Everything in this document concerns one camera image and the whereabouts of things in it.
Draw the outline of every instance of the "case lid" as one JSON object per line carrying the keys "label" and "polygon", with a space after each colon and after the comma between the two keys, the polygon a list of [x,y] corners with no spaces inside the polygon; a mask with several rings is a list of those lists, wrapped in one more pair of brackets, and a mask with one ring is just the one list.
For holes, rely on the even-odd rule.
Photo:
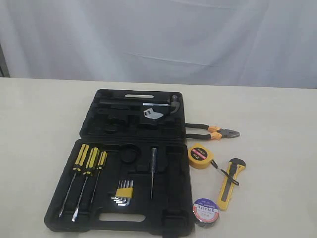
{"label": "case lid", "polygon": [[88,110],[82,138],[173,141],[186,135],[179,92],[100,89]]}

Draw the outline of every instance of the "screwdriver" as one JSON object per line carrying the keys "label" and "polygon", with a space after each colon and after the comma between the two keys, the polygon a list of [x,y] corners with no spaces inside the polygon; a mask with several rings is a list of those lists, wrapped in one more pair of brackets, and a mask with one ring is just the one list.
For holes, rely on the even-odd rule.
{"label": "screwdriver", "polygon": [[93,203],[94,196],[95,196],[95,191],[96,191],[96,187],[97,187],[97,183],[98,183],[98,179],[99,179],[99,175],[100,175],[101,170],[105,166],[107,155],[108,155],[108,153],[106,151],[103,151],[100,154],[100,157],[99,157],[99,160],[98,160],[98,163],[97,163],[97,167],[96,167],[96,170],[98,170],[98,175],[97,175],[97,179],[96,179],[96,182],[95,182],[95,188],[94,188],[94,191],[93,191],[93,195],[91,196],[90,204]]}
{"label": "screwdriver", "polygon": [[87,145],[87,144],[82,144],[81,145],[79,154],[78,154],[77,159],[75,161],[75,165],[74,165],[74,167],[72,169],[72,170],[75,171],[75,173],[73,175],[73,179],[70,182],[70,185],[68,187],[68,191],[66,193],[66,196],[64,198],[63,204],[62,204],[61,209],[59,211],[59,214],[58,214],[59,217],[61,217],[62,214],[63,214],[64,208],[65,208],[65,204],[66,204],[66,201],[67,201],[71,186],[73,185],[73,182],[74,182],[74,180],[76,178],[76,175],[81,172],[81,168],[84,165],[84,161],[85,161],[85,158],[87,156],[88,149],[89,149],[89,145]]}
{"label": "screwdriver", "polygon": [[154,174],[157,166],[157,153],[158,149],[156,147],[152,148],[152,157],[151,157],[151,199],[153,198],[153,182]]}
{"label": "screwdriver", "polygon": [[83,175],[86,175],[86,178],[85,178],[85,182],[83,184],[83,187],[81,189],[81,192],[80,192],[80,195],[79,195],[79,198],[78,198],[78,202],[77,202],[77,206],[76,206],[75,212],[73,214],[73,218],[72,218],[73,222],[75,222],[76,219],[77,219],[79,205],[80,205],[80,202],[81,202],[81,199],[82,199],[82,196],[83,196],[83,192],[84,192],[84,189],[85,189],[85,186],[86,186],[86,182],[87,182],[88,177],[91,177],[93,175],[93,171],[94,171],[94,169],[96,167],[96,162],[97,162],[98,155],[99,155],[99,148],[97,148],[97,147],[92,148],[91,151],[90,151],[90,155],[89,155],[88,161],[86,163],[86,166],[84,167],[84,170],[83,170],[84,171]]}

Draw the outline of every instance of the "tape measure label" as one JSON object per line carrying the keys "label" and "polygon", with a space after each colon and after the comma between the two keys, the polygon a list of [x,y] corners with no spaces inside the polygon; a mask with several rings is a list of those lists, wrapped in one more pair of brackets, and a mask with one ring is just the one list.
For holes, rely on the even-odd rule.
{"label": "tape measure label", "polygon": [[192,149],[190,154],[196,160],[205,160],[208,156],[207,151],[199,147]]}
{"label": "tape measure label", "polygon": [[198,199],[194,203],[193,211],[197,219],[205,223],[213,223],[219,217],[217,205],[206,198]]}

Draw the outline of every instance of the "yellow utility knife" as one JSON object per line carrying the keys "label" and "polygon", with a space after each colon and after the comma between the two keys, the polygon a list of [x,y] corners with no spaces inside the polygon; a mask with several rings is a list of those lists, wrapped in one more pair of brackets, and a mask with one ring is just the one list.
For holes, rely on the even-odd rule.
{"label": "yellow utility knife", "polygon": [[[227,168],[227,173],[234,179],[237,179],[238,174],[243,171],[246,167],[246,163],[238,158],[233,158],[229,161],[229,166]],[[224,177],[220,194],[217,200],[217,205],[220,210],[227,210],[229,200],[231,198],[234,183],[228,179],[227,176]]]}

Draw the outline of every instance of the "white backdrop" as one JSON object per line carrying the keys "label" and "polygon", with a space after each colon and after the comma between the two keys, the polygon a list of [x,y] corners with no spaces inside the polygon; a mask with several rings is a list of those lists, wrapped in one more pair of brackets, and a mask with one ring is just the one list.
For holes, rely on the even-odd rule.
{"label": "white backdrop", "polygon": [[316,0],[0,0],[12,77],[317,87]]}

